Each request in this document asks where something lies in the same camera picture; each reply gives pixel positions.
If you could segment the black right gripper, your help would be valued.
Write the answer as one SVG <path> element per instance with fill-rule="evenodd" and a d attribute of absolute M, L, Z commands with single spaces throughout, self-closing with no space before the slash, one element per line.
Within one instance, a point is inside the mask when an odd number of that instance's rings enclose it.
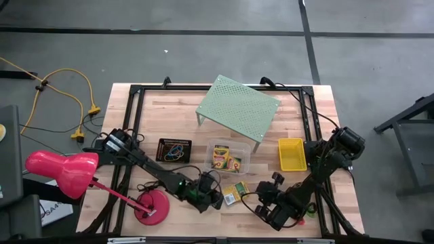
<path fill-rule="evenodd" d="M 269 218 L 275 230 L 292 228 L 307 212 L 307 186 L 304 182 L 299 182 L 286 191 L 282 191 L 278 189 L 278 186 L 283 183 L 284 177 L 275 171 L 272 179 L 275 181 L 273 184 L 266 181 L 258 184 L 256 193 L 259 201 L 265 204 L 257 205 L 254 213 L 261 219 Z M 268 203 L 275 204 L 272 211 Z"/>

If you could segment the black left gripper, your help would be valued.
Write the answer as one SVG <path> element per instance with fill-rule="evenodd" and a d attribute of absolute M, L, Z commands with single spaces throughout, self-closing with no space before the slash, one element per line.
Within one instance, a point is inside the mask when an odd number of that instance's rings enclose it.
<path fill-rule="evenodd" d="M 223 194 L 212 187 L 218 181 L 214 176 L 202 173 L 198 180 L 195 180 L 188 189 L 188 202 L 195 207 L 200 213 L 205 212 L 208 207 L 219 210 L 222 207 Z"/>

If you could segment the Crayola crayon box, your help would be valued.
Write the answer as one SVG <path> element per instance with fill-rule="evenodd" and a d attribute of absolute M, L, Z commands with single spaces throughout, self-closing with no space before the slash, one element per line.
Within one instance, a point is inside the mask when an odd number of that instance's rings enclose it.
<path fill-rule="evenodd" d="M 222 189 L 224 202 L 227 206 L 240 202 L 241 196 L 249 192 L 250 190 L 248 185 L 244 181 L 232 184 Z"/>
<path fill-rule="evenodd" d="M 224 167 L 224 170 L 229 172 L 239 173 L 240 169 L 241 169 L 241 159 L 237 157 L 229 156 L 226 162 L 226 166 Z"/>
<path fill-rule="evenodd" d="M 229 160 L 229 147 L 215 145 L 213 149 L 212 167 L 216 169 L 226 169 Z"/>

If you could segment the clear plastic bin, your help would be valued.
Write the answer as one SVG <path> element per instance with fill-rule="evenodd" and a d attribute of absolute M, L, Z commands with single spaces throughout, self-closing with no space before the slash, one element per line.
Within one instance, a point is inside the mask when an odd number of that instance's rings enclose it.
<path fill-rule="evenodd" d="M 235 172 L 229 172 L 224 169 L 216 169 L 212 167 L 212 161 L 213 161 L 213 149 L 215 145 L 223 145 L 229 147 L 229 156 L 237 157 L 241 159 L 241 169 L 239 173 Z M 250 168 L 250 155 L 251 155 L 252 149 L 249 144 L 243 143 L 243 142 L 235 142 L 230 140 L 223 140 L 223 139 L 212 139 L 209 141 L 206 154 L 205 154 L 205 161 L 203 163 L 203 166 L 207 170 L 216 170 L 219 173 L 226 173 L 226 174 L 233 174 L 233 175 L 244 175 L 248 173 Z"/>

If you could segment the red desk lamp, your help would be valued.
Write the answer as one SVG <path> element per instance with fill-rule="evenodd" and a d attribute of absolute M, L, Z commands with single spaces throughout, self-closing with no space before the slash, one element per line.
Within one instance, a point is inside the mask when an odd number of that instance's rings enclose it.
<path fill-rule="evenodd" d="M 70 157 L 54 152 L 38 150 L 28 156 L 26 169 L 32 174 L 54 179 L 60 190 L 72 199 L 78 199 L 89 186 L 107 191 L 134 209 L 135 217 L 146 226 L 163 222 L 170 211 L 168 197 L 160 190 L 142 193 L 137 199 L 126 197 L 99 183 L 94 177 L 99 156 L 94 152 L 82 152 Z"/>

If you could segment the yellow plastic basket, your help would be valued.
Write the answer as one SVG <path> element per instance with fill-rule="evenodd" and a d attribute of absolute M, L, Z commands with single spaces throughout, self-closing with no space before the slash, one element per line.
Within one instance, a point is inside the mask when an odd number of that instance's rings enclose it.
<path fill-rule="evenodd" d="M 281 138 L 278 140 L 281 171 L 306 171 L 304 141 L 301 138 Z"/>

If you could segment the black mesh basket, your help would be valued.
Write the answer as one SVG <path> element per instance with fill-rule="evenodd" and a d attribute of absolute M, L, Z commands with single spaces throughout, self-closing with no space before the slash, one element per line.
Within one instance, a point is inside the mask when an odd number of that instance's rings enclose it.
<path fill-rule="evenodd" d="M 164 156 L 167 154 L 169 149 L 171 149 L 171 147 L 173 147 L 173 145 L 176 144 L 183 145 L 183 152 L 184 152 L 183 158 L 179 161 L 164 161 Z M 192 147 L 191 140 L 160 138 L 157 147 L 156 161 L 164 162 L 164 163 L 190 163 L 191 147 Z"/>

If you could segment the green perforated metal shelf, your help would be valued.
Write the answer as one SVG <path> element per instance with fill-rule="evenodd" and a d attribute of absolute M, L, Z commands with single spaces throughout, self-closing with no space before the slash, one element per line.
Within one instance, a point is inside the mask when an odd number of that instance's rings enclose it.
<path fill-rule="evenodd" d="M 279 108 L 280 101 L 228 77 L 218 75 L 196 109 L 197 123 L 216 122 L 255 141 L 256 152 Z"/>

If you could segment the dark metal side table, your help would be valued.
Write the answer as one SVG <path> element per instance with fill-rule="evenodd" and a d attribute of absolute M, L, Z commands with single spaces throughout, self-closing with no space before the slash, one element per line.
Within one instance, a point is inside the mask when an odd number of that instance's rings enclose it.
<path fill-rule="evenodd" d="M 423 96 L 413 105 L 374 128 L 377 134 L 392 129 L 413 182 L 398 190 L 398 197 L 434 193 L 427 166 L 434 166 L 434 93 Z"/>

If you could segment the white labelled box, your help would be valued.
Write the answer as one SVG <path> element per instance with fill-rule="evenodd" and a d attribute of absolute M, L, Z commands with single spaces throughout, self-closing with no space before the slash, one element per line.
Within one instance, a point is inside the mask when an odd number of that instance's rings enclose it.
<path fill-rule="evenodd" d="M 65 218 L 73 213 L 71 204 L 40 200 L 41 225 L 46 226 L 52 222 Z"/>

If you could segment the grey box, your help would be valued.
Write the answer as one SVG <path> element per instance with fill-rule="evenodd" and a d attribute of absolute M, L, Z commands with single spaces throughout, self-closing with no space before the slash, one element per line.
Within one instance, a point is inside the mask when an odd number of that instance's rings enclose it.
<path fill-rule="evenodd" d="M 0 207 L 0 241 L 42 237 L 39 197 L 28 195 Z"/>

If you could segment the grey cabinet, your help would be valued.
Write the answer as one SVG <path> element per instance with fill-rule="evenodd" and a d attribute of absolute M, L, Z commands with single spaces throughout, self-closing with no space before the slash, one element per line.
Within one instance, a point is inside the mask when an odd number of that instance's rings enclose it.
<path fill-rule="evenodd" d="M 22 155 L 18 107 L 0 108 L 0 124 L 5 136 L 0 141 L 0 208 L 23 196 Z"/>

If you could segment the black floor bar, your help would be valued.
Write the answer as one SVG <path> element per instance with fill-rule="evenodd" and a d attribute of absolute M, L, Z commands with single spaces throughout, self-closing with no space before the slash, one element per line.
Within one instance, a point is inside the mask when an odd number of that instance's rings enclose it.
<path fill-rule="evenodd" d="M 30 72 L 29 74 L 22 71 L 0 70 L 0 79 L 28 79 L 35 80 L 38 74 Z"/>

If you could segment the silver metal bracket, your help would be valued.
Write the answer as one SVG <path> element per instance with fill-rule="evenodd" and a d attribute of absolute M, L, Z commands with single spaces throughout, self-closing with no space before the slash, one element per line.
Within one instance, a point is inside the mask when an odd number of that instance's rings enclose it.
<path fill-rule="evenodd" d="M 297 239 L 296 244 L 335 244 L 335 240 L 332 239 Z"/>
<path fill-rule="evenodd" d="M 143 244 L 146 243 L 145 237 L 117 237 L 109 238 L 106 244 Z"/>

